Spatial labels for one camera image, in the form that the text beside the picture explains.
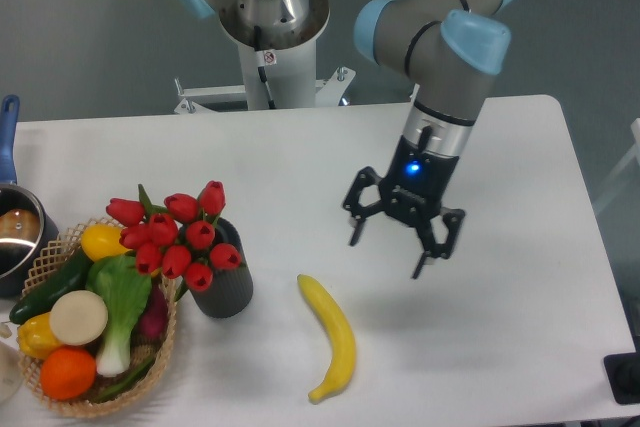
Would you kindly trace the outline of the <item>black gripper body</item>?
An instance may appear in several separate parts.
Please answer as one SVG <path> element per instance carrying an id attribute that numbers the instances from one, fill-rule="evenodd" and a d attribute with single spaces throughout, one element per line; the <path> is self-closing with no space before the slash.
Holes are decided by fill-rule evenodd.
<path id="1" fill-rule="evenodd" d="M 420 151 L 401 137 L 385 177 L 378 184 L 384 212 L 424 235 L 431 220 L 441 216 L 447 238 L 460 230 L 460 210 L 443 207 L 442 197 L 457 166 L 457 156 L 441 156 Z"/>

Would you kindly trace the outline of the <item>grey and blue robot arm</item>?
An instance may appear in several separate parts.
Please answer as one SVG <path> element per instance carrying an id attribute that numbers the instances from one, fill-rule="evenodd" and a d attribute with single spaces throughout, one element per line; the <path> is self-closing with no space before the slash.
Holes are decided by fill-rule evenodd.
<path id="1" fill-rule="evenodd" d="M 378 213 L 413 228 L 423 260 L 452 254 L 465 214 L 443 195 L 511 34 L 494 18 L 513 0 L 372 0 L 353 30 L 356 49 L 414 83 L 412 107 L 385 175 L 360 170 L 343 203 L 356 231 Z M 252 110 L 314 107 L 316 41 L 328 0 L 180 0 L 217 16 L 236 43 Z"/>

